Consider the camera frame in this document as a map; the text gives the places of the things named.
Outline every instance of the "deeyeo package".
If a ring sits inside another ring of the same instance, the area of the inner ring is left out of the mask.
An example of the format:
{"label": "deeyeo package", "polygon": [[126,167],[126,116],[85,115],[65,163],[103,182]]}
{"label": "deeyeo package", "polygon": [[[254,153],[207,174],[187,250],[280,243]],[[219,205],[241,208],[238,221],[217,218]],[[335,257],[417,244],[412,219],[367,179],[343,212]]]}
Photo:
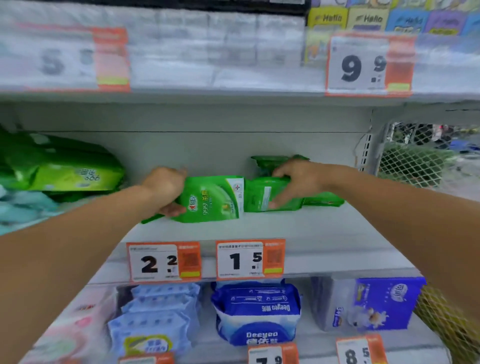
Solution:
{"label": "deeyeo package", "polygon": [[132,288],[133,299],[108,323],[112,351],[118,357],[168,351],[182,355],[200,328],[200,293],[196,283]]}
{"label": "deeyeo package", "polygon": [[424,277],[312,278],[312,313],[324,331],[406,329]]}
{"label": "deeyeo package", "polygon": [[228,284],[212,295],[221,338],[234,346],[275,344],[295,338],[301,304],[292,284]]}

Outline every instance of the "orange price tag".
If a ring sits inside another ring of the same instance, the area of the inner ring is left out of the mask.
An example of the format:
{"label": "orange price tag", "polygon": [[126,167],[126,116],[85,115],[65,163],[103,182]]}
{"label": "orange price tag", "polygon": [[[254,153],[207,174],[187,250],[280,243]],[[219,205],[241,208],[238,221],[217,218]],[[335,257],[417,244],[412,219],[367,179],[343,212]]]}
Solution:
{"label": "orange price tag", "polygon": [[216,277],[277,278],[284,272],[285,239],[221,240],[216,242]]}
{"label": "orange price tag", "polygon": [[133,283],[197,281],[202,277],[199,242],[127,243]]}
{"label": "orange price tag", "polygon": [[124,28],[92,28],[96,79],[100,91],[130,91],[128,35]]}
{"label": "orange price tag", "polygon": [[248,364],[298,364],[299,351],[293,342],[248,347]]}
{"label": "orange price tag", "polygon": [[382,337],[378,334],[336,340],[339,364],[388,364]]}
{"label": "orange price tag", "polygon": [[118,360],[118,364],[174,364],[174,362],[173,355],[170,352],[126,356]]}
{"label": "orange price tag", "polygon": [[415,66],[411,35],[345,32],[328,48],[325,89],[329,96],[409,97]]}

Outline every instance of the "white plastic wrap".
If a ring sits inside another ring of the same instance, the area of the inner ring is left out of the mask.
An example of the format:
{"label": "white plastic wrap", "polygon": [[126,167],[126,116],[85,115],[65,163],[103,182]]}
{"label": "white plastic wrap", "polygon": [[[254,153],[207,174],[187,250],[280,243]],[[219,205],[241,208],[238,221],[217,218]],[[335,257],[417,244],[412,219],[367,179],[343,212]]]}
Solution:
{"label": "white plastic wrap", "polygon": [[[98,81],[95,27],[128,32],[125,59],[114,59],[130,67],[129,87],[122,91],[480,98],[476,37],[421,34],[414,38],[414,52],[399,47],[392,54],[386,38],[392,33],[382,38],[332,35],[305,28],[301,17],[21,0],[0,2],[0,91],[104,90]],[[329,51],[340,55],[327,62]],[[358,66],[342,62],[347,55],[362,60],[362,74],[345,83],[343,75]],[[401,93],[387,90],[384,78],[390,76],[375,64],[379,57],[388,59],[389,67],[390,62],[415,65],[408,82],[395,83],[394,91]],[[115,72],[110,76],[107,83],[115,83]]]}

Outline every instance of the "green wet wipes package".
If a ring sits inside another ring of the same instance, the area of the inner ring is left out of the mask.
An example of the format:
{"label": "green wet wipes package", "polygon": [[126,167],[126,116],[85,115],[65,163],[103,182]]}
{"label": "green wet wipes package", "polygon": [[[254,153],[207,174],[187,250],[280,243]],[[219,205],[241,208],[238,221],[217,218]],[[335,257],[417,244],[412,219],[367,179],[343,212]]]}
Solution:
{"label": "green wet wipes package", "polygon": [[282,207],[269,210],[268,203],[290,182],[290,178],[259,177],[245,180],[245,212],[295,211],[302,207],[303,198],[294,198]]}
{"label": "green wet wipes package", "polygon": [[36,133],[0,132],[0,159],[22,190],[109,191],[125,174],[102,146]]}
{"label": "green wet wipes package", "polygon": [[345,200],[331,192],[322,192],[314,197],[306,197],[303,204],[305,206],[341,206]]}
{"label": "green wet wipes package", "polygon": [[275,168],[281,166],[290,158],[297,158],[303,160],[310,160],[307,157],[301,156],[300,154],[295,154],[292,157],[287,156],[253,156],[252,159],[255,159],[257,166],[260,168],[260,176],[269,177],[272,175],[272,172]]}
{"label": "green wet wipes package", "polygon": [[239,176],[189,177],[177,202],[187,212],[179,222],[222,221],[243,214],[244,179]]}

